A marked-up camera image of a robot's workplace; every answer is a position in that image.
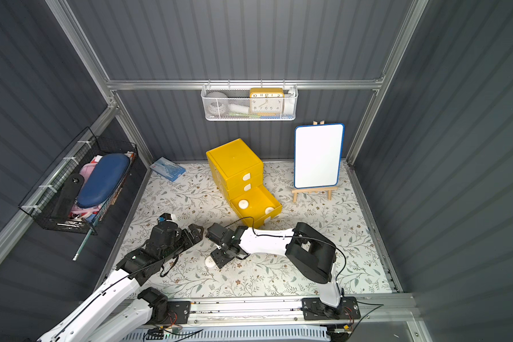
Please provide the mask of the yellow bottom drawer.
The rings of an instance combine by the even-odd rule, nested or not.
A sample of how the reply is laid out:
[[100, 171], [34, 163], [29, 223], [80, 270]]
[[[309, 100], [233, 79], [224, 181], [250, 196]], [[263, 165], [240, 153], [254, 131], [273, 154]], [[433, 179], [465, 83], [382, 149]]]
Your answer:
[[[238, 207], [238, 203], [242, 199], [249, 202], [247, 209], [240, 209]], [[246, 226], [255, 229], [259, 229], [282, 212], [282, 205], [264, 185], [243, 192], [240, 196], [231, 199], [229, 203], [238, 217], [242, 219], [242, 222]], [[266, 214], [265, 209], [267, 207], [273, 207], [274, 211]]]

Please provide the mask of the yellow three-drawer cabinet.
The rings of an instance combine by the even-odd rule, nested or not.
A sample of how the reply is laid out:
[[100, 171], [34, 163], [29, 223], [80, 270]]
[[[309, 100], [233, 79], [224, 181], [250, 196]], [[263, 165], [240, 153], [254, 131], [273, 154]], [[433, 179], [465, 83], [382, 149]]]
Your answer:
[[238, 138], [206, 152], [213, 180], [227, 201], [263, 185], [264, 164]]

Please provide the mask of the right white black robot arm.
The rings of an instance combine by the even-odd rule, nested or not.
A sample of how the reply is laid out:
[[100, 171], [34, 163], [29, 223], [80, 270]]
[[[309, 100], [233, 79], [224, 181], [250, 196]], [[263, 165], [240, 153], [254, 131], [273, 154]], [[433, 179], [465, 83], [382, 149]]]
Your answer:
[[299, 222], [292, 229], [262, 230], [247, 226], [230, 229], [214, 223], [208, 228], [206, 238], [217, 246], [210, 258], [218, 268], [251, 255], [286, 257], [303, 276], [316, 284], [325, 308], [336, 310], [340, 307], [342, 290], [336, 271], [339, 249], [310, 225]]

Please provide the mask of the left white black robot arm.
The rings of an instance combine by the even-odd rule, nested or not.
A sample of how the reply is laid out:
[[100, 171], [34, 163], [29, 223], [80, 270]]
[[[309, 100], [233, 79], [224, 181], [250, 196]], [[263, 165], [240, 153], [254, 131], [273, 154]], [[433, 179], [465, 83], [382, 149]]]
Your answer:
[[170, 317], [168, 298], [149, 287], [121, 313], [107, 317], [134, 294], [162, 265], [199, 244], [204, 228], [191, 224], [179, 228], [171, 220], [162, 220], [152, 228], [150, 237], [139, 248], [127, 253], [108, 279], [82, 304], [39, 341], [119, 341], [145, 323], [163, 323]]

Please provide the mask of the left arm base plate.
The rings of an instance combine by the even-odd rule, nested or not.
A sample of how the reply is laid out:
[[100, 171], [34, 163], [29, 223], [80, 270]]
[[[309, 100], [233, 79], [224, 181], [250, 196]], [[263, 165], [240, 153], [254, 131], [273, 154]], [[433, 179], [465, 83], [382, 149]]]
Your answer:
[[186, 324], [188, 322], [192, 302], [173, 301], [166, 304], [158, 304], [152, 311], [152, 321], [154, 324]]

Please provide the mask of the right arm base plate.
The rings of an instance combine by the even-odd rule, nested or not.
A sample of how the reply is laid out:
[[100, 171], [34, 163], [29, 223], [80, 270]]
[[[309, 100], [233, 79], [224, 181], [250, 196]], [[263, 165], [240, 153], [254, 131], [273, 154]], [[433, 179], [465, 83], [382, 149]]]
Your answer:
[[352, 296], [343, 296], [337, 307], [325, 305], [318, 298], [303, 298], [301, 310], [306, 321], [355, 321], [361, 318], [359, 303]]

